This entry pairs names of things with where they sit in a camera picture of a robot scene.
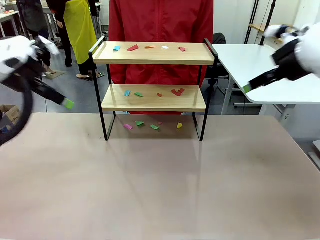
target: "two-tier shelf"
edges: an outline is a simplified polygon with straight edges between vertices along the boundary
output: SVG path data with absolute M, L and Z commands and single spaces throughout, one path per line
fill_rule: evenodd
M 128 48 L 138 44 L 139 49 L 127 51 Z M 116 111 L 128 112 L 190 112 L 200 141 L 203 141 L 213 85 L 209 87 L 209 94 L 205 103 L 200 90 L 202 66 L 217 65 L 218 54 L 210 42 L 204 43 L 169 43 L 169 42 L 115 42 L 106 41 L 101 37 L 89 52 L 90 59 L 95 64 L 106 64 L 109 88 L 101 103 L 96 71 L 92 69 L 96 98 L 101 117 L 104 138 L 108 141 L 116 118 Z M 147 64 L 147 65 L 196 65 L 199 66 L 197 85 L 126 85 L 112 84 L 110 64 Z M 171 93 L 172 89 L 185 89 L 181 96 Z M 131 91 L 129 97 L 125 96 L 127 90 Z M 157 93 L 170 93 L 159 97 Z M 113 118 L 107 132 L 103 111 L 113 112 Z M 202 130 L 198 128 L 196 113 L 204 113 Z

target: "red jacket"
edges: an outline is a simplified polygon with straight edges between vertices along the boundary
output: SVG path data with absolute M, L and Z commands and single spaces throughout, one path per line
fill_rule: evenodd
M 213 41 L 214 0 L 110 0 L 109 40 L 202 43 Z M 115 84 L 196 85 L 198 66 L 111 65 Z M 206 67 L 202 70 L 202 80 Z

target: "floor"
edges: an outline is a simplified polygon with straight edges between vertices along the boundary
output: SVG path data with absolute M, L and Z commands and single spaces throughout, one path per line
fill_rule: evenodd
M 94 83 L 85 80 L 80 80 L 76 78 L 76 74 L 79 73 L 77 63 L 74 62 L 72 67 L 65 66 L 65 54 L 61 51 L 58 56 L 52 56 L 51 68 L 53 70 L 65 71 L 66 74 L 61 75 L 53 80 L 44 78 L 43 81 L 55 88 L 58 92 L 65 95 L 68 99 L 74 101 L 75 105 L 72 110 L 66 109 L 63 106 L 57 105 L 51 101 L 45 101 L 44 98 L 34 95 L 34 107 L 33 111 L 36 113 L 98 113 L 98 105 L 96 99 L 96 92 Z M 105 65 L 98 65 L 98 71 L 101 73 L 107 73 Z M 101 99 L 105 96 L 109 83 L 107 74 L 104 77 L 98 79 L 99 90 Z M 226 80 L 220 80 L 219 86 L 225 89 L 228 86 Z M 208 95 L 208 82 L 205 81 L 201 90 L 203 95 L 206 97 Z M 224 103 L 224 95 L 217 90 L 215 86 L 215 92 L 212 96 L 209 114 L 210 115 L 220 115 Z M 22 97 L 19 93 L 0 85 L 0 104 L 6 105 L 17 105 L 22 107 Z M 232 103 L 243 103 L 245 100 L 244 96 L 232 96 Z M 243 107 L 235 108 L 233 104 L 230 104 L 228 108 L 228 115 L 257 115 L 259 114 L 259 107 Z

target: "black chair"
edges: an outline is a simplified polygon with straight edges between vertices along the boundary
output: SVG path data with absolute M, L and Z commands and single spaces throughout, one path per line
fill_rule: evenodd
M 213 44 L 226 44 L 226 37 L 222 33 L 215 33 L 213 35 Z M 214 86 L 220 79 L 229 80 L 229 73 L 218 60 L 215 70 L 213 66 L 208 66 L 204 79 L 208 80 L 210 86 Z M 222 94 L 226 95 L 226 93 L 219 87 L 219 84 L 217 85 L 217 88 L 222 92 Z

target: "yellow cloth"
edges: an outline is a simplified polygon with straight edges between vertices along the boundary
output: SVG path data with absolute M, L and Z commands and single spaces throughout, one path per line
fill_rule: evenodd
M 89 51 L 97 42 L 88 0 L 67 1 L 64 22 L 76 61 L 83 64 L 89 59 Z

